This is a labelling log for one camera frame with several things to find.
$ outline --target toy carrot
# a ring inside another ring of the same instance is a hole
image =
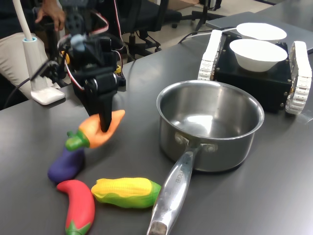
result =
[[[99,114],[90,116],[79,126],[76,134],[67,133],[69,139],[65,143],[66,148],[73,151],[80,147],[97,148],[103,145],[116,131],[124,115],[124,110],[113,111],[112,121],[107,132],[101,131]]]
[[[94,219],[94,200],[90,189],[78,180],[67,180],[57,185],[68,194],[69,206],[65,231],[67,235],[85,235]]]

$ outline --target black box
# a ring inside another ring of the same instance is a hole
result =
[[[235,53],[229,47],[234,40],[238,38],[227,37],[215,66],[213,79],[248,92],[260,102],[265,111],[276,112],[284,109],[291,89],[289,59],[278,62],[266,72],[247,71],[239,66]],[[276,45],[288,54],[287,44]]]

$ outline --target saucepan handle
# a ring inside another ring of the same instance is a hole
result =
[[[170,232],[185,200],[198,150],[187,147],[171,169],[153,207],[147,235],[168,235]]]

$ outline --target red chili pepper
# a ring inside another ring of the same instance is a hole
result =
[[[68,194],[69,206],[65,231],[67,235],[84,235],[94,219],[93,195],[83,182],[67,180],[57,185],[59,191]]]

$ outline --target toy chili pepper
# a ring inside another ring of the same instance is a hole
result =
[[[94,219],[94,200],[90,189],[78,180],[67,180],[57,185],[68,194],[69,206],[65,231],[67,235],[85,235]]]
[[[68,132],[69,139],[65,146],[69,151],[76,150],[80,147],[97,148],[111,138],[120,124],[124,110],[112,112],[112,121],[107,132],[101,131],[99,114],[95,114],[86,119],[80,126],[76,134]]]
[[[71,180],[81,171],[84,161],[83,148],[70,152],[64,147],[62,155],[49,168],[48,177],[56,184]]]

